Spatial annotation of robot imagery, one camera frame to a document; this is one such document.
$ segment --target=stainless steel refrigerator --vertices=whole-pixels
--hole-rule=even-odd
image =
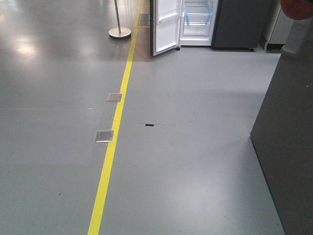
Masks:
[[[150,0],[151,55],[180,46],[256,48],[271,0]]]

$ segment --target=red object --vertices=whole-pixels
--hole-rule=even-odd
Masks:
[[[286,16],[294,20],[305,20],[313,16],[313,3],[308,0],[280,0]]]

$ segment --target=metal stanchion pole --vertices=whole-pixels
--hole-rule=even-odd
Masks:
[[[115,11],[116,11],[116,19],[117,19],[117,28],[113,28],[109,31],[110,37],[113,38],[127,38],[131,35],[131,30],[128,28],[121,27],[119,23],[119,15],[118,15],[118,9],[117,9],[117,2],[114,0],[115,3]]]

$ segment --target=yellow tape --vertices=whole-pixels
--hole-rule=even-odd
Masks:
[[[138,25],[138,22],[139,22],[139,13],[141,10],[141,5],[142,5],[142,0],[139,0],[135,25]],[[129,50],[126,68],[125,68],[122,85],[120,89],[120,93],[122,93],[123,95],[122,95],[121,102],[117,104],[115,115],[114,115],[114,120],[112,124],[112,130],[114,131],[114,136],[113,136],[112,142],[108,144],[106,156],[104,159],[104,164],[103,164],[100,182],[98,186],[98,192],[97,192],[97,196],[94,202],[93,212],[91,215],[88,235],[98,235],[100,231],[101,220],[102,220],[102,215],[104,212],[104,206],[105,206],[105,201],[106,201],[106,197],[108,193],[112,165],[114,161],[117,137],[118,137],[119,127],[120,127],[123,109],[124,109],[127,86],[128,86],[128,82],[129,82],[129,78],[130,78],[130,74],[132,70],[132,65],[133,65],[137,36],[138,36],[138,28],[134,27],[132,43],[131,43],[131,47]]]

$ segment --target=open refrigerator door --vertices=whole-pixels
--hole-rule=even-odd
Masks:
[[[182,0],[150,0],[151,54],[179,47]]]

